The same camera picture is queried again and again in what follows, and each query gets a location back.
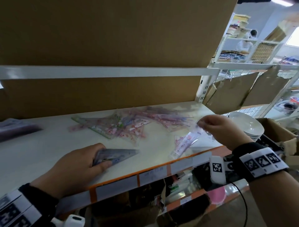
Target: person in background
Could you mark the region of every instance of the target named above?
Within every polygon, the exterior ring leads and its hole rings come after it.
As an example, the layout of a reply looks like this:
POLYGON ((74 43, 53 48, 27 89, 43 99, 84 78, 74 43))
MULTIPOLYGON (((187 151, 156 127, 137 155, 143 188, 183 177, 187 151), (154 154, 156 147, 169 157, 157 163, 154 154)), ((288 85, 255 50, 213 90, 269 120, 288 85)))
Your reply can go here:
MULTIPOLYGON (((250 32, 247 32, 245 35, 246 39, 255 39, 257 37, 257 31, 256 30, 251 30, 250 32)), ((238 42, 236 46, 236 51, 240 52, 241 54, 247 55, 249 54, 253 44, 252 42, 248 40, 241 40, 238 42)))
MULTIPOLYGON (((197 124, 230 149, 236 157, 266 149, 255 143, 228 117, 207 115, 197 124)), ((88 183, 112 165, 110 161, 106 161, 92 166, 97 151, 104 147, 98 143, 74 150, 64 155, 44 175, 18 189, 17 193, 21 192, 37 210, 30 214, 31 219, 34 214, 40 214, 32 226, 52 226, 50 222, 59 199, 87 190, 88 183)), ((291 175, 280 170, 261 178, 246 180, 268 227, 298 226, 299 183, 291 175)), ((0 198, 0 226, 30 226, 26 219, 17 219, 17 223, 10 221, 11 210, 11 203, 5 204, 5 199, 0 198)))

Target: shelf surface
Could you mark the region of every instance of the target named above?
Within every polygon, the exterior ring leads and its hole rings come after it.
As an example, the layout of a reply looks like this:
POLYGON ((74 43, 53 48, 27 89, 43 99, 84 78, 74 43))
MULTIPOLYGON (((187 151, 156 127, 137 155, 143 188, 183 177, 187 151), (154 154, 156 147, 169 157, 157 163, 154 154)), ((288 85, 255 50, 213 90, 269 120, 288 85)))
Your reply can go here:
MULTIPOLYGON (((203 104, 195 101, 157 106, 163 106, 167 109, 188 110, 195 120, 213 114, 203 104)), ((78 115, 81 117, 104 117, 112 114, 113 111, 97 111, 78 115)), ((0 196, 44 174, 63 155, 72 150, 95 143, 103 143, 107 148, 134 148, 130 142, 124 139, 109 140, 90 129, 68 132, 67 128, 76 124, 71 120, 73 115, 28 119, 30 122, 37 123, 43 130, 0 143, 0 171, 2 173, 0 196)), ((187 129, 169 133, 162 125, 155 122, 145 125, 144 131, 146 138, 140 140, 137 147, 140 153, 110 167, 103 175, 97 177, 90 186, 113 182, 119 178, 130 176, 130 174, 171 161, 168 155, 175 148, 174 136, 184 136, 188 133, 187 129)), ((188 149, 184 155, 192 154, 192 150, 188 149)))

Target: floor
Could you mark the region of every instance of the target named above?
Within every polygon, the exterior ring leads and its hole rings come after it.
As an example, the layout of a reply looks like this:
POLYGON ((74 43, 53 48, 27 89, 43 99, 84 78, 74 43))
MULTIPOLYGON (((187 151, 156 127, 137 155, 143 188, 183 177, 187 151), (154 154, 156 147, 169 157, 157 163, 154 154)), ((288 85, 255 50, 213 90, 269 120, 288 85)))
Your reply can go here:
MULTIPOLYGON (((250 191, 244 193, 248 206, 247 227, 266 227, 250 191)), ((206 214, 196 227, 240 227, 245 221, 245 205, 241 196, 206 214)))

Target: window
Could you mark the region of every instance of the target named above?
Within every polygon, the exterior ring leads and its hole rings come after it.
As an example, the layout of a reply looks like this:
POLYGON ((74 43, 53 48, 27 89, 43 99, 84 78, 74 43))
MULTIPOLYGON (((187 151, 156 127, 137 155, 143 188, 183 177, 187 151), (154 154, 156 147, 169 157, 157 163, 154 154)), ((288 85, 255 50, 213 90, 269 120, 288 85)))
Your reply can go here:
POLYGON ((286 45, 299 47, 299 27, 292 33, 286 45))

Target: white bowl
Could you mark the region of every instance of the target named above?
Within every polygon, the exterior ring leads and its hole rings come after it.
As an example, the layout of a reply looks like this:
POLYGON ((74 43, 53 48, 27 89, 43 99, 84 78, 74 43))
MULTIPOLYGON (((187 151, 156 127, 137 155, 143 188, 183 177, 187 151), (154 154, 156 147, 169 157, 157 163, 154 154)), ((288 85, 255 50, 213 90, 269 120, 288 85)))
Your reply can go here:
POLYGON ((261 123, 247 114, 231 112, 228 117, 246 134, 250 134, 250 136, 260 136, 265 131, 261 123))

